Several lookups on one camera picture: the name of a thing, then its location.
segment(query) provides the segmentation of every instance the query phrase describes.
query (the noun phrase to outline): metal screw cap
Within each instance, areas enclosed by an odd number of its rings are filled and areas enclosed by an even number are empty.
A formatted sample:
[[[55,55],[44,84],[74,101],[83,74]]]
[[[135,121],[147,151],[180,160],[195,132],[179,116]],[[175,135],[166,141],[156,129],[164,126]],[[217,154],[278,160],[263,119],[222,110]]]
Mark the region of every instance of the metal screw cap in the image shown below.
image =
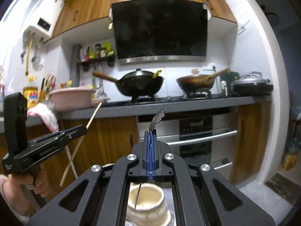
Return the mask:
[[[137,158],[137,156],[135,154],[129,154],[127,156],[127,158],[128,158],[128,160],[133,161],[133,160],[135,160]]]
[[[171,154],[171,153],[167,153],[167,154],[165,154],[165,159],[167,159],[167,160],[172,160],[175,156],[173,155],[173,154]]]
[[[93,165],[93,166],[91,167],[91,171],[92,171],[92,172],[98,172],[100,169],[101,169],[101,166],[100,166],[100,165]]]
[[[209,171],[209,170],[210,170],[210,166],[209,166],[208,164],[202,164],[202,165],[201,165],[201,169],[202,169],[203,171]]]

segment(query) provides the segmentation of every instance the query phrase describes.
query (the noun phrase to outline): human hand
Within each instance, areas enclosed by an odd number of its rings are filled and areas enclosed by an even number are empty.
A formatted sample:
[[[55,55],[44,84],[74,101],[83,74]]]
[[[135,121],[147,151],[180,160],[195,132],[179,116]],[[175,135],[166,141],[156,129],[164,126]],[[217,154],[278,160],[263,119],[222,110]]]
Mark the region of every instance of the human hand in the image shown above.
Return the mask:
[[[46,197],[49,194],[49,182],[42,164],[40,168],[40,173],[35,180],[34,192]],[[28,173],[14,173],[10,174],[8,180],[3,184],[3,192],[7,203],[20,215],[27,211],[29,205],[21,187],[23,184],[33,184],[33,177]]]

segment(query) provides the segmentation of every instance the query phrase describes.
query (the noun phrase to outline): spice rack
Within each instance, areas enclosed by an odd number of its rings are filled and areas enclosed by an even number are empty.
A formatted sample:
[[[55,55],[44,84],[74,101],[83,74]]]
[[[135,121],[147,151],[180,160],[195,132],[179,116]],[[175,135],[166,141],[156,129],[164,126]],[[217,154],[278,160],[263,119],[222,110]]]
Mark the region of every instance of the spice rack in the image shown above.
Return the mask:
[[[88,71],[89,65],[91,65],[91,64],[93,65],[93,64],[101,63],[101,62],[107,62],[109,67],[114,67],[115,59],[116,59],[116,56],[112,55],[112,56],[105,56],[105,57],[97,58],[97,59],[89,59],[88,62],[84,61],[84,62],[79,62],[78,64],[82,65],[82,68],[84,71]]]

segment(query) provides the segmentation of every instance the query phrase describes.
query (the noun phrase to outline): stove burner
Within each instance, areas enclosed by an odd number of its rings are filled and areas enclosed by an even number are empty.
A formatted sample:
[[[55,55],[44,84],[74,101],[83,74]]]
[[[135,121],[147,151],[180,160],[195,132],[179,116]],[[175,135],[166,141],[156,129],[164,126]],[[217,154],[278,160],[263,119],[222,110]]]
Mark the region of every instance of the stove burner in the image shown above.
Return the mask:
[[[206,99],[212,98],[211,91],[208,92],[190,92],[185,93],[183,99]]]
[[[138,96],[138,97],[132,97],[131,102],[132,103],[141,103],[141,102],[154,102],[155,100],[155,96]]]

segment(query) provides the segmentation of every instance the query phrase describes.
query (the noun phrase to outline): wall hook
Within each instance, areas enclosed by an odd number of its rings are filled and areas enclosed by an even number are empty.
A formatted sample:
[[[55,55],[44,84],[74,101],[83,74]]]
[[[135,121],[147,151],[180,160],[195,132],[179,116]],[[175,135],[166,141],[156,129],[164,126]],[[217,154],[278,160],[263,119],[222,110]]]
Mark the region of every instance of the wall hook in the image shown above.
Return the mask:
[[[238,29],[237,34],[240,35],[241,33],[243,33],[246,28],[245,26],[249,23],[250,21],[248,20],[240,29]]]

